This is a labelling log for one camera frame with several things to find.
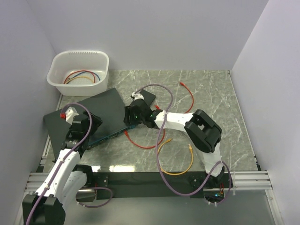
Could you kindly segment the large black network switch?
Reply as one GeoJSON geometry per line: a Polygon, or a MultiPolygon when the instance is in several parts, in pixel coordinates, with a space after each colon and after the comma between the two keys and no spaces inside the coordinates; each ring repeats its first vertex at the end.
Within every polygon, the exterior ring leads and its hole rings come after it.
{"type": "MultiPolygon", "coordinates": [[[[90,113],[98,116],[103,121],[102,125],[89,139],[89,148],[123,134],[125,130],[135,128],[134,125],[126,126],[124,120],[125,104],[116,88],[112,88],[98,95],[78,102],[85,106],[90,113]]],[[[60,118],[61,110],[58,109],[44,116],[44,122],[49,133],[55,159],[58,158],[61,145],[66,138],[70,124],[60,118]]]]}

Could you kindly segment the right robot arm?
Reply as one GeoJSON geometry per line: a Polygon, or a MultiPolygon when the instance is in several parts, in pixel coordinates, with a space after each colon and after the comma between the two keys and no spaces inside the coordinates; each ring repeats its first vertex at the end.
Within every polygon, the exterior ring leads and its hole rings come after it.
{"type": "Polygon", "coordinates": [[[161,109],[152,110],[143,99],[133,100],[125,106],[124,123],[144,124],[153,129],[172,129],[185,133],[193,146],[203,155],[206,172],[206,188],[218,188],[223,181],[224,166],[221,163],[221,127],[203,110],[194,113],[173,113],[161,109]]]}

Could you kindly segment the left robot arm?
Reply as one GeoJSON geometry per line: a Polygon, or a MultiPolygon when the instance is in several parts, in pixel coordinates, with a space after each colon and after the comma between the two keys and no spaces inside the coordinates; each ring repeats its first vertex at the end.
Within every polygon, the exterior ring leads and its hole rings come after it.
{"type": "Polygon", "coordinates": [[[60,113],[71,126],[49,175],[33,194],[22,202],[23,221],[26,225],[62,225],[66,207],[80,188],[94,184],[90,169],[77,169],[76,165],[88,147],[89,138],[103,123],[101,118],[84,111],[79,114],[74,107],[60,113]]]}

